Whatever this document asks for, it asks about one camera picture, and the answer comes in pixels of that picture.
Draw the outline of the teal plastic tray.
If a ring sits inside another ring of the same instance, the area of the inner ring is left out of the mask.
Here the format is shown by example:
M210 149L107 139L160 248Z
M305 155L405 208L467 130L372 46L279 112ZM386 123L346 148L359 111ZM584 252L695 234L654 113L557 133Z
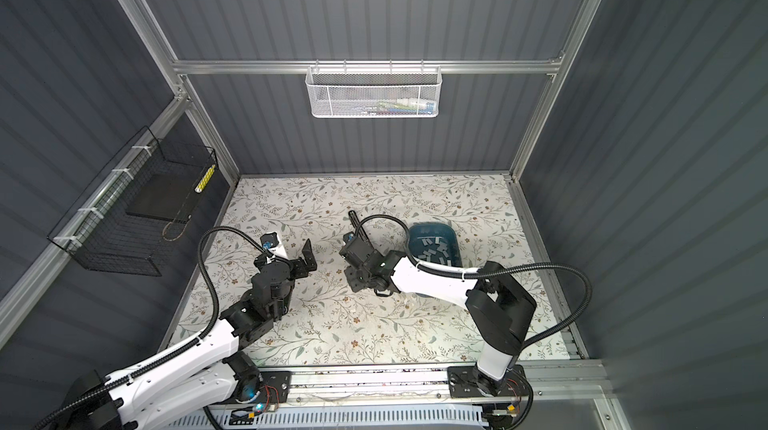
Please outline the teal plastic tray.
M442 223L416 223L409 228L408 248L418 260L438 266L463 266L454 230ZM454 284L453 279L431 275L421 270L408 270L404 280L397 284L403 293L432 297L456 306L464 304L464 287Z

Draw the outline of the black stapler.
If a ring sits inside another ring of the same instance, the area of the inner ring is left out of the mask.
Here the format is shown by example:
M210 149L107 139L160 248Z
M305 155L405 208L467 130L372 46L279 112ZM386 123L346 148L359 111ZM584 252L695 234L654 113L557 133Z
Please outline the black stapler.
M355 210L350 210L348 212L348 217L354 228L355 234L360 236L363 240L368 240L368 235L361 227L361 219L359 218L357 212Z

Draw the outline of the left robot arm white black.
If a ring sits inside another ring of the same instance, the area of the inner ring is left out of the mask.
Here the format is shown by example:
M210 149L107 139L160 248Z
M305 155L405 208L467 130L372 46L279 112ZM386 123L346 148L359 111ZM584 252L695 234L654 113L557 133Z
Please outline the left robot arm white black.
M295 283L317 268L306 242L288 259L280 236L263 235L251 287L227 309L212 301L206 326L142 362L106 376L91 372L71 387L62 406L38 429L159 429L197 410L234 399L267 406L277 391L245 350L289 311Z

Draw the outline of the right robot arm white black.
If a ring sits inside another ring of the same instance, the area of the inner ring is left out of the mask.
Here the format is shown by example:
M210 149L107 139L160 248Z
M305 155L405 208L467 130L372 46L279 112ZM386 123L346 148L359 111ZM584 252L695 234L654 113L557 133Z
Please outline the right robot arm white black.
M511 370L523 351L537 303L511 275L490 275L501 265L487 262L479 279L466 273L456 278L439 276L433 269L418 269L404 252L382 254L368 238L352 232L343 237L340 256L348 264L345 276L353 292L371 290L379 297L418 294L468 311L483 348L474 369L457 381L459 385L483 396L497 396L522 383Z

